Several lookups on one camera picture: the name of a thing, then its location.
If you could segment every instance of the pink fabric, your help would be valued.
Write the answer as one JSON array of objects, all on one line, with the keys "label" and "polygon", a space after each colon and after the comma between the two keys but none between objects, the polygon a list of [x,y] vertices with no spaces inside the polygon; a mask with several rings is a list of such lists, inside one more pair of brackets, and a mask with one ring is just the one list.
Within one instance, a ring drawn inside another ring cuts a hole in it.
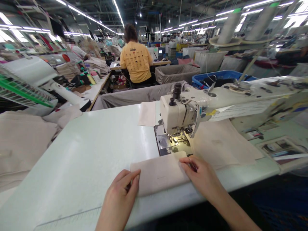
[{"label": "pink fabric", "polygon": [[191,63],[193,66],[199,67],[197,64],[195,64],[193,59],[177,59],[177,60],[179,61],[179,65]]}]

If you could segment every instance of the tape measure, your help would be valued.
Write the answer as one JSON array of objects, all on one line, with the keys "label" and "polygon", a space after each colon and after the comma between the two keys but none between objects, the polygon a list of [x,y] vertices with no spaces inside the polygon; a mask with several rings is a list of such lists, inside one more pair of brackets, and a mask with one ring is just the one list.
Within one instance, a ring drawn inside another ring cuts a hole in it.
[{"label": "tape measure", "polygon": [[67,231],[67,230],[94,230],[102,206],[94,209],[49,221],[35,227],[34,231]]}]

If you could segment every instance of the yellow t-shirt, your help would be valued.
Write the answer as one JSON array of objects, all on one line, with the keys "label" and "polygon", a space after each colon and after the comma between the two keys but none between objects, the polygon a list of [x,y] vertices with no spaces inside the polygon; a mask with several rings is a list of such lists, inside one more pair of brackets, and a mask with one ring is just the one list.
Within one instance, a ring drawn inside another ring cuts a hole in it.
[{"label": "yellow t-shirt", "polygon": [[149,50],[141,43],[129,42],[122,49],[120,65],[123,69],[128,69],[133,83],[140,83],[151,77],[149,63],[152,62]]}]

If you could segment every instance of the factory floor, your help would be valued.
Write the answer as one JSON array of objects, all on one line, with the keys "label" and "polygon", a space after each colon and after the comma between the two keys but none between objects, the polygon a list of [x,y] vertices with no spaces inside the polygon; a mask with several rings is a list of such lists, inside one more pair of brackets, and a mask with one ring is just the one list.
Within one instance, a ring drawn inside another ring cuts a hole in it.
[{"label": "factory floor", "polygon": [[[249,192],[272,185],[274,182],[283,180],[281,176],[274,176],[248,187],[231,192],[232,198],[244,209],[250,218],[263,231],[273,230],[264,219],[261,212],[253,204]],[[204,202],[160,219],[139,225],[129,231],[169,231],[169,230],[230,230],[226,221],[217,210],[208,202]]]}]

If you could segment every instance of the hand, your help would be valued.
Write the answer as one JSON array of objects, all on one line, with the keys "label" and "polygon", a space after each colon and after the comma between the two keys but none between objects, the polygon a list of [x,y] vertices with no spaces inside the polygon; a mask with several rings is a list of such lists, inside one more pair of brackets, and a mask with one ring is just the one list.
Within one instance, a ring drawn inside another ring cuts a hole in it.
[{"label": "hand", "polygon": [[139,189],[140,172],[140,169],[134,172],[122,170],[113,180],[105,195],[96,231],[124,230]]},{"label": "hand", "polygon": [[215,206],[215,203],[228,194],[209,163],[194,155],[180,158],[179,161],[194,186],[211,204]]}]

